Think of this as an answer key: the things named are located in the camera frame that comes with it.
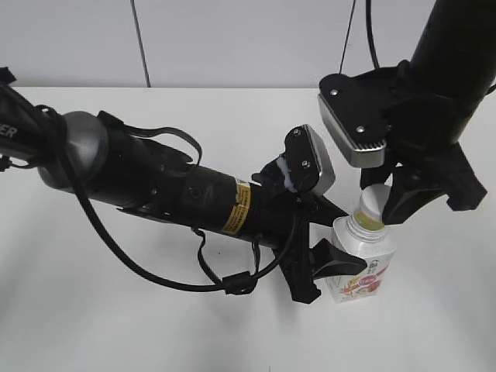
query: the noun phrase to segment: bottle label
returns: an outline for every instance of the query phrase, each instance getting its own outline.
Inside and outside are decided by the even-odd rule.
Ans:
[[[339,242],[334,242],[341,250]],[[349,301],[356,298],[375,295],[384,278],[384,272],[389,266],[394,253],[365,259],[367,268],[358,275],[341,275],[326,279],[332,296],[337,302]]]

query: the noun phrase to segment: white wall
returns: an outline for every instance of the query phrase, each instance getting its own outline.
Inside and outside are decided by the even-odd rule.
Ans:
[[[410,58],[434,0],[374,0],[382,64]],[[352,0],[136,0],[154,87],[315,87],[339,66]],[[364,0],[344,72],[370,70]],[[130,1],[3,0],[20,86],[145,86]]]

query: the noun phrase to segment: black strap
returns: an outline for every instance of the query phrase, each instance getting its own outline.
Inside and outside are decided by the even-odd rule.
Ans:
[[[203,150],[201,149],[200,143],[192,136],[187,134],[185,131],[180,130],[178,128],[173,128],[171,126],[164,126],[162,128],[155,129],[143,129],[136,128],[134,126],[127,126],[121,119],[116,118],[115,116],[109,114],[105,111],[100,111],[98,113],[98,117],[102,119],[105,124],[112,128],[121,129],[122,131],[130,134],[131,136],[139,137],[139,138],[152,138],[159,136],[161,134],[171,134],[173,136],[181,138],[183,141],[192,145],[195,150],[198,152],[198,160],[196,161],[196,165],[191,170],[195,169],[198,165],[200,165],[200,160],[202,160]]]
[[[205,261],[203,256],[203,247],[206,243],[205,233],[200,229],[191,228],[193,233],[201,237],[200,247],[198,248],[198,262],[203,272],[214,284],[222,284],[224,286],[224,291],[227,295],[248,295],[253,292],[257,286],[258,280],[250,274],[249,271],[244,271],[242,273],[230,275],[224,277],[222,280],[213,272],[211,267]],[[259,272],[260,269],[260,246],[259,246],[260,236],[256,236],[252,241],[252,251],[255,263],[255,274]]]

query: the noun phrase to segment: white table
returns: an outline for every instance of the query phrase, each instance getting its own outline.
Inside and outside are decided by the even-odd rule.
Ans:
[[[289,129],[324,136],[337,182],[326,195],[350,210],[359,171],[322,127],[312,89],[19,88],[59,112],[99,109],[133,126],[177,126],[203,146],[203,165],[245,180],[284,149]],[[496,129],[488,98],[462,145],[489,194],[475,212],[433,202],[392,232],[399,250],[378,296],[336,305],[323,282],[294,303],[279,270],[249,296],[190,294],[128,271],[98,239],[74,196],[35,170],[0,174],[0,370],[463,371],[496,369]],[[160,141],[191,150],[164,136]],[[187,228],[95,203],[111,233],[143,266],[208,283]],[[329,234],[312,230],[312,242]],[[208,234],[221,275],[250,268],[249,245]],[[264,263],[271,259],[266,250]]]

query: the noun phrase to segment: bottle neck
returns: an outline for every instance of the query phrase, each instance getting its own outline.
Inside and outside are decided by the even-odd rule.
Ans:
[[[387,226],[382,225],[383,227],[375,230],[365,229],[359,222],[362,219],[359,216],[357,218],[360,213],[360,210],[356,211],[346,219],[346,229],[350,234],[365,243],[377,243],[383,240],[388,233]]]

